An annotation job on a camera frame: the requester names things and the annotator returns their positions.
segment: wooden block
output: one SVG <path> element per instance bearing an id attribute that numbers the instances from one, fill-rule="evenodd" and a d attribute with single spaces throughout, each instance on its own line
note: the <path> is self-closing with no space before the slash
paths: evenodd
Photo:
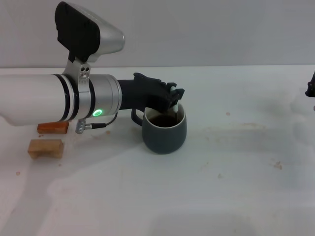
<path id="1" fill-rule="evenodd" d="M 32 139 L 28 153 L 32 159 L 41 156 L 60 159 L 63 156 L 63 143 L 61 139 Z"/>
<path id="2" fill-rule="evenodd" d="M 44 123 L 37 126 L 37 132 L 39 134 L 66 134 L 68 127 L 68 121 Z"/>

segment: mug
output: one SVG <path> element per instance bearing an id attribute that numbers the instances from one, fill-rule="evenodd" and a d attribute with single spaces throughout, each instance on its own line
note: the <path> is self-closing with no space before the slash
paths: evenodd
<path id="1" fill-rule="evenodd" d="M 179 122 L 171 127 L 159 127 L 150 122 L 153 118 L 162 115 L 175 117 L 172 109 L 162 114 L 152 108 L 146 108 L 143 118 L 138 117 L 136 109 L 132 109 L 131 119 L 142 126 L 142 138 L 146 146 L 155 153 L 169 154 L 179 149 L 187 135 L 186 112 L 181 104 L 178 104 L 177 120 Z"/>

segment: dark liquid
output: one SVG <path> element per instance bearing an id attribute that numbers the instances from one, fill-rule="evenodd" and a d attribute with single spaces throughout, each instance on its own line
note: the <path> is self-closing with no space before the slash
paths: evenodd
<path id="1" fill-rule="evenodd" d="M 172 127 L 178 124 L 178 121 L 175 117 L 171 117 L 168 115 L 160 115 L 157 117 L 153 117 L 149 121 L 152 124 L 163 128 Z"/>

